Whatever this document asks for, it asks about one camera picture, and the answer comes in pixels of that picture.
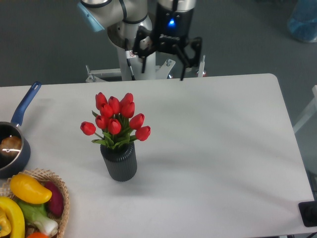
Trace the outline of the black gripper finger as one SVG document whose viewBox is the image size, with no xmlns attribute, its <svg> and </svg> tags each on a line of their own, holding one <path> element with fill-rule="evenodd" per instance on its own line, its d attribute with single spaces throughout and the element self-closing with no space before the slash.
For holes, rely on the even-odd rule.
<svg viewBox="0 0 317 238">
<path fill-rule="evenodd" d="M 201 57 L 202 44 L 202 37 L 195 37 L 192 39 L 186 37 L 178 43 L 173 44 L 173 52 L 178 56 L 183 65 L 180 81 L 183 81 L 187 68 L 198 66 Z"/>
<path fill-rule="evenodd" d="M 152 36 L 151 30 L 144 26 L 138 27 L 132 51 L 142 61 L 142 73 L 145 73 L 147 57 L 156 51 Z"/>
</svg>

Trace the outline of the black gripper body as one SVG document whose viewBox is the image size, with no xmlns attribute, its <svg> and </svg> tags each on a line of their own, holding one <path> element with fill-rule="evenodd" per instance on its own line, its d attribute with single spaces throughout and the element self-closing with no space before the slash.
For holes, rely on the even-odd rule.
<svg viewBox="0 0 317 238">
<path fill-rule="evenodd" d="M 175 54 L 188 45 L 194 12 L 192 3 L 158 3 L 151 40 L 156 51 Z"/>
</svg>

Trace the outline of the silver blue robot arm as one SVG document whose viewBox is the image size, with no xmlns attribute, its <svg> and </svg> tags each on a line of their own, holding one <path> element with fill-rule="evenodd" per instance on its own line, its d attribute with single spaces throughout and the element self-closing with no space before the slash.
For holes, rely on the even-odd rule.
<svg viewBox="0 0 317 238">
<path fill-rule="evenodd" d="M 93 31 L 107 31 L 117 48 L 121 78 L 168 78 L 173 64 L 156 66 L 156 53 L 176 55 L 186 69 L 200 63 L 202 38 L 189 39 L 194 0 L 159 0 L 151 21 L 146 0 L 82 0 L 78 7 Z"/>
</svg>

